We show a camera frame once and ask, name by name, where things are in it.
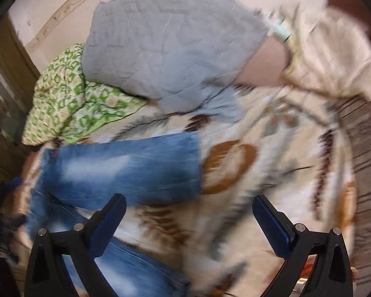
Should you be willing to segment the blue denim jeans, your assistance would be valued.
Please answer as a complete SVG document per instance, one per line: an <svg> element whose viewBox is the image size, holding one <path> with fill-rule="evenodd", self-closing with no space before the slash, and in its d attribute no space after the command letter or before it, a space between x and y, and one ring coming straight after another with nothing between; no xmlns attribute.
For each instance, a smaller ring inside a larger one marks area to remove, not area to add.
<svg viewBox="0 0 371 297"><path fill-rule="evenodd" d="M175 133L143 140L64 146L43 151L31 189L23 242L39 229L66 231L84 222L116 193L128 207L173 204L201 195L198 135ZM189 279L160 261L112 239L96 263L119 296L186 296Z"/></svg>

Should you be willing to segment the leaf-patterned beige blanket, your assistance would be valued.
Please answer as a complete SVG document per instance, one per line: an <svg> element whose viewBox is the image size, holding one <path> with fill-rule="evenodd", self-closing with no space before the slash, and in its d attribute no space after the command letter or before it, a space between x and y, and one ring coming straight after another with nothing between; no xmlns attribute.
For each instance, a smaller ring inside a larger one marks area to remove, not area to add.
<svg viewBox="0 0 371 297"><path fill-rule="evenodd" d="M128 207L113 239L185 275L186 296L259 296L280 269L252 211L265 195L291 221L312 231L339 228L354 247L356 182L352 150L333 105L291 87L237 94L245 116L235 124L207 116L164 115L147 105L76 145L198 135L201 195L173 204ZM26 177L19 211L27 214L46 143Z"/></svg>

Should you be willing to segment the cream satin pillow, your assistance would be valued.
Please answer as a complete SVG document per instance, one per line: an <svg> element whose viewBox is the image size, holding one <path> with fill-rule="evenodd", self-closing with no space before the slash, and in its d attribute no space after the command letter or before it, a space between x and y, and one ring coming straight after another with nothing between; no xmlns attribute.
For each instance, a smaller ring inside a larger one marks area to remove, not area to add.
<svg viewBox="0 0 371 297"><path fill-rule="evenodd" d="M371 101L371 42L356 21L331 7L288 3L259 15L269 35L290 51L283 72L288 82L330 97Z"/></svg>

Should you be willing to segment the grey quilted pillow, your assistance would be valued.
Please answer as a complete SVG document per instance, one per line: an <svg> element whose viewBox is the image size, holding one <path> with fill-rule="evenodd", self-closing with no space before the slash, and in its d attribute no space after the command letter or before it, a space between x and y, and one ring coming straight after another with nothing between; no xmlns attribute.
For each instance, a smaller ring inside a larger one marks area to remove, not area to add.
<svg viewBox="0 0 371 297"><path fill-rule="evenodd" d="M232 84L267 32L235 0L112 0L93 13L82 69L166 114L234 123L243 110Z"/></svg>

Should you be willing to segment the pink pillow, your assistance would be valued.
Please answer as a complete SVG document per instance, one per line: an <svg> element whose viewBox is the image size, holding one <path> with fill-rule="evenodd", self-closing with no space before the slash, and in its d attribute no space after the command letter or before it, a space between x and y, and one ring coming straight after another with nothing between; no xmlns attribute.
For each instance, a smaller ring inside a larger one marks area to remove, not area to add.
<svg viewBox="0 0 371 297"><path fill-rule="evenodd" d="M287 45L268 36L255 55L238 73L234 83L248 87L278 87L287 84L284 71L290 63Z"/></svg>

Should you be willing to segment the dark wooden wardrobe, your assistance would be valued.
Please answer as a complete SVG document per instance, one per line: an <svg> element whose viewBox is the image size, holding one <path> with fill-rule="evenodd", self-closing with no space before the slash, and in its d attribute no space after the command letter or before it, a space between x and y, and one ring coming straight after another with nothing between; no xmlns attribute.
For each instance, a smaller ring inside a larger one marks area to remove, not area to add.
<svg viewBox="0 0 371 297"><path fill-rule="evenodd" d="M0 183L21 173L30 152L22 135L39 75L5 14L0 20Z"/></svg>

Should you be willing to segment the brown striped mattress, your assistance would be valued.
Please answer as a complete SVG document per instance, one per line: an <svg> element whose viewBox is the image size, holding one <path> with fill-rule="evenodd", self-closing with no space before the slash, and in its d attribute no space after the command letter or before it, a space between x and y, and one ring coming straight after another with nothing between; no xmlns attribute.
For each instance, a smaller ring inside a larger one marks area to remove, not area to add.
<svg viewBox="0 0 371 297"><path fill-rule="evenodd" d="M355 244L352 260L358 270L355 296L371 291L371 102L353 97L338 103L348 133L357 181Z"/></svg>

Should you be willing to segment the green patterned pillow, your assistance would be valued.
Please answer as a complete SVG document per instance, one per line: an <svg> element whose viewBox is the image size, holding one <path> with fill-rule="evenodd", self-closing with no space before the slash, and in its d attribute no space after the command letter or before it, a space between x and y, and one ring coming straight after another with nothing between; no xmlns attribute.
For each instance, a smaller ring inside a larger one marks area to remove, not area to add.
<svg viewBox="0 0 371 297"><path fill-rule="evenodd" d="M74 144L146 105L145 99L88 80L82 69L83 51L83 44L72 45L39 77L24 126L24 145L38 146L53 140Z"/></svg>

